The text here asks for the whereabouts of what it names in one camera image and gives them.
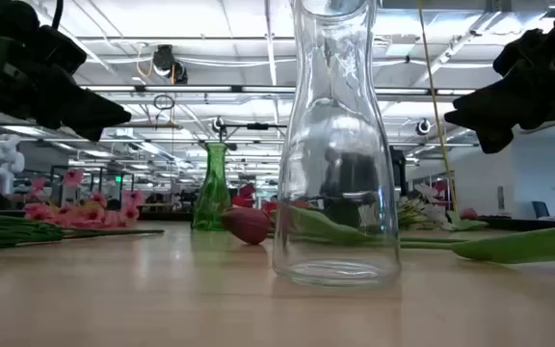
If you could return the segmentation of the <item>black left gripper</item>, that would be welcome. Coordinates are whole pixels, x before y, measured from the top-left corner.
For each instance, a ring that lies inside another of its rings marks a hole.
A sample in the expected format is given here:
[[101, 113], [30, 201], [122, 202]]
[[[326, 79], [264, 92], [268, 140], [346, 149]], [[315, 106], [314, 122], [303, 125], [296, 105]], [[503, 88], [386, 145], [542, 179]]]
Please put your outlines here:
[[52, 129], [64, 125], [98, 142], [104, 127], [126, 123], [131, 114], [73, 81], [86, 59], [82, 48], [47, 25], [0, 33], [0, 113]]

